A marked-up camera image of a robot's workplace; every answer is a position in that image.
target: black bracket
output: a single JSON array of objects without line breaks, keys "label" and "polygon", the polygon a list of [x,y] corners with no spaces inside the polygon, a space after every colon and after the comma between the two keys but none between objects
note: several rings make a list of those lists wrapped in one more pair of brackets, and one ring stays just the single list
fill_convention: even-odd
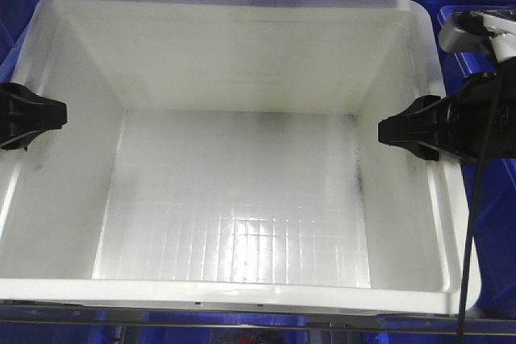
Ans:
[{"label": "black bracket", "polygon": [[0,83],[0,147],[25,148],[38,135],[67,122],[66,104],[34,94],[25,86]]},{"label": "black bracket", "polygon": [[464,78],[453,96],[423,96],[400,114],[378,124],[378,141],[403,147],[425,160],[445,152],[476,163],[489,117],[494,83],[502,82],[486,159],[516,157],[516,58],[498,65],[496,73]]}]

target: white plastic bin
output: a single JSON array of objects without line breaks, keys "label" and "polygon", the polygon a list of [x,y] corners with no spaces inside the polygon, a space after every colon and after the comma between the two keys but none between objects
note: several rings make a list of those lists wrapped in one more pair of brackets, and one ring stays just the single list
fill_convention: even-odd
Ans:
[{"label": "white plastic bin", "polygon": [[456,313],[459,165],[377,142],[444,94],[417,4],[43,0],[13,81],[69,122],[0,153],[0,298]]}]

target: grid pattern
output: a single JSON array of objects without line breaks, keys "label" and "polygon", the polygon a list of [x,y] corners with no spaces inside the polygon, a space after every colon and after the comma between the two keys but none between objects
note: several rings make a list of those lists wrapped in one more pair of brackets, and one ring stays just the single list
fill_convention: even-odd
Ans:
[{"label": "grid pattern", "polygon": [[128,110],[94,278],[369,288],[343,115]]}]

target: black cable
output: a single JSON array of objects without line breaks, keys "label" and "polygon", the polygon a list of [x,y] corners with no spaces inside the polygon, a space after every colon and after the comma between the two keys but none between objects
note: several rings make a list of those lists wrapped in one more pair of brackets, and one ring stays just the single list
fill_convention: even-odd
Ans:
[{"label": "black cable", "polygon": [[464,261],[462,265],[462,281],[460,283],[460,302],[459,316],[457,319],[457,344],[464,344],[464,331],[466,327],[466,301],[468,299],[469,269],[471,267],[471,252],[473,245],[473,235],[475,233],[475,223],[478,217],[478,201],[480,197],[482,176],[484,175],[485,153],[489,145],[489,139],[493,131],[493,123],[497,113],[498,102],[501,94],[501,71],[497,72],[497,83],[494,86],[491,106],[489,107],[488,121],[485,124],[485,132],[482,138],[480,153],[477,158],[475,179],[473,181],[473,191],[471,205],[469,207],[468,228],[466,230],[466,243],[464,246]]}]

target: metal frame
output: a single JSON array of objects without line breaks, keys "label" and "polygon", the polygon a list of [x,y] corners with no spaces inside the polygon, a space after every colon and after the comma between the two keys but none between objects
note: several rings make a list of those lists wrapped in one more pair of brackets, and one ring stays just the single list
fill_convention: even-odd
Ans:
[{"label": "metal frame", "polygon": [[[156,320],[143,320],[144,312],[154,312]],[[334,315],[306,314],[305,325],[249,325],[249,324],[198,324],[173,322],[171,313],[200,312],[199,310],[94,308],[80,305],[24,304],[7,301],[0,305],[1,322],[23,322],[76,325],[123,325],[130,327],[161,326],[181,328],[270,329],[325,332],[369,332],[397,334],[445,334],[455,335],[455,317],[427,315]],[[205,311],[217,315],[231,312]],[[172,321],[163,321],[162,315]],[[516,321],[469,318],[466,320],[467,335],[516,336]]]}]

